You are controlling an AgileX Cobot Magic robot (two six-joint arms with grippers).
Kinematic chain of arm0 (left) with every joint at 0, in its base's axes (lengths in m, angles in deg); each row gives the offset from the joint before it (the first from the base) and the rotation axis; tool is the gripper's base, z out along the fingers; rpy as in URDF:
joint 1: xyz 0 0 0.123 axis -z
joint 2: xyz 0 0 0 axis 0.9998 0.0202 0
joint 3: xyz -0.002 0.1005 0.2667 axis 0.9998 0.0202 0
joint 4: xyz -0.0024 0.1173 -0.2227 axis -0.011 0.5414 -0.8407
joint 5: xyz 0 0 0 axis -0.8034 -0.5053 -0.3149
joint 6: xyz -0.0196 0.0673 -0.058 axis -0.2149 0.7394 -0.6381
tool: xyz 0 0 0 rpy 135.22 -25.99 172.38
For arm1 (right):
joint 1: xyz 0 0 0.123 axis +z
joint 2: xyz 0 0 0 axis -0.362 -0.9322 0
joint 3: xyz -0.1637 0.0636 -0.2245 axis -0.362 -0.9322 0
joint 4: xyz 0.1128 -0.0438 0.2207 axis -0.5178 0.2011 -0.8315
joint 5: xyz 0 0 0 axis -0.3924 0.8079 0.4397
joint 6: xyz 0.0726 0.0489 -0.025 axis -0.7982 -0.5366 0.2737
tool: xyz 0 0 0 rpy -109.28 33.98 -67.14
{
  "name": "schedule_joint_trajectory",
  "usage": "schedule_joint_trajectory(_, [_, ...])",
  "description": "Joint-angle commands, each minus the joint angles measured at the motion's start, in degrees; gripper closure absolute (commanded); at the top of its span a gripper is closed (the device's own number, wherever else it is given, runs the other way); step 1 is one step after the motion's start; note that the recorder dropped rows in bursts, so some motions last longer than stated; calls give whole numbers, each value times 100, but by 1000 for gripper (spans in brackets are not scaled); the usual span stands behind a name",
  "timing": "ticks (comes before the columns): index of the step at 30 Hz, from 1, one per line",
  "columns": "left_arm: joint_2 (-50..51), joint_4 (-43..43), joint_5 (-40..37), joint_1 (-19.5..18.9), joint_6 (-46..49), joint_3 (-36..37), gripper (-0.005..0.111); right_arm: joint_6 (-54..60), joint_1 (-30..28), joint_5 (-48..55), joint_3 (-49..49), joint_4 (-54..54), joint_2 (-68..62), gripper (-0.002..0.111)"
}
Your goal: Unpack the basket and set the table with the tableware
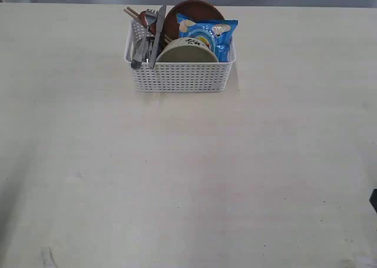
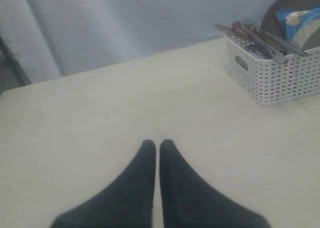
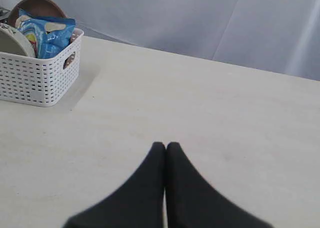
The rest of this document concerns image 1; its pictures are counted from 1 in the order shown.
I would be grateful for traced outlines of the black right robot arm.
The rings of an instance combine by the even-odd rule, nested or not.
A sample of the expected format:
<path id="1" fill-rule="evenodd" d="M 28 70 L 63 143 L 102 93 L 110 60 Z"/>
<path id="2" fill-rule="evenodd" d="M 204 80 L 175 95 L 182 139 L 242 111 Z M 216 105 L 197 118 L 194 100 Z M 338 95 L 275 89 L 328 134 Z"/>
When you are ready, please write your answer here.
<path id="1" fill-rule="evenodd" d="M 369 202 L 373 209 L 377 212 L 377 188 L 373 189 Z"/>

